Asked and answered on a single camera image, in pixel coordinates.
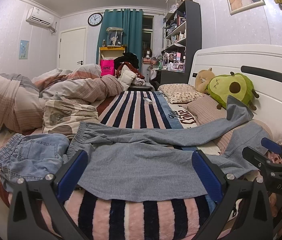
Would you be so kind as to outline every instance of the gray pants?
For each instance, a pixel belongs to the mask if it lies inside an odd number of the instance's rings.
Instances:
[[[192,167],[193,151],[164,146],[201,145],[252,117],[244,104],[228,98],[227,118],[189,129],[121,129],[81,122],[67,155],[71,158],[79,149],[88,153],[89,164],[78,184],[99,198],[133,202],[193,198],[207,194]],[[268,136],[254,122],[244,129],[241,137],[233,135],[225,155],[211,158],[236,177],[254,169],[240,150]]]

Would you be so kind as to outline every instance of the blue gripper pad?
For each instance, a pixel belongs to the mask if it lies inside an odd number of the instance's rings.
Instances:
[[[282,148],[279,144],[275,143],[274,141],[271,141],[270,139],[264,137],[261,140],[261,145],[264,148],[267,148],[269,151],[281,154],[282,153]]]
[[[198,151],[192,153],[192,166],[198,174],[202,184],[204,185],[209,197],[217,202],[222,202],[223,192],[222,185],[217,179],[217,176],[211,170],[209,165],[204,161]]]
[[[88,154],[85,151],[81,151],[80,153],[77,153],[78,156],[73,156],[73,158],[76,157],[74,162],[70,167],[68,167],[66,173],[60,180],[57,186],[57,199],[60,203],[66,201],[71,196],[71,193],[73,192],[75,186],[77,185],[79,179],[82,176],[82,173],[84,172],[85,168],[88,165]]]

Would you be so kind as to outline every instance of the striped blanket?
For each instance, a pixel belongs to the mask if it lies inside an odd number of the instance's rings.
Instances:
[[[146,103],[144,97],[153,104]],[[109,126],[161,129],[196,126],[191,113],[181,105],[170,105],[160,92],[126,91],[93,105],[97,107],[100,122]],[[0,148],[13,134],[7,130],[0,131]],[[214,148],[211,152],[216,154],[217,151]],[[0,182],[0,198],[7,206],[11,197]],[[46,206],[44,203],[39,203],[39,206],[49,230],[57,233]],[[85,190],[74,191],[64,206],[91,240],[191,239],[215,208],[207,195],[133,203],[99,199]]]

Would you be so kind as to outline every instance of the floral pillow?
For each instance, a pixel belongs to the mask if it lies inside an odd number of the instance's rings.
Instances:
[[[187,104],[207,96],[188,84],[165,84],[159,86],[158,90],[164,93],[170,104]]]

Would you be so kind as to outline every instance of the yellow shelf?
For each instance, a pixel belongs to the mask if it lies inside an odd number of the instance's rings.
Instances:
[[[100,50],[125,50],[125,47],[100,47]]]

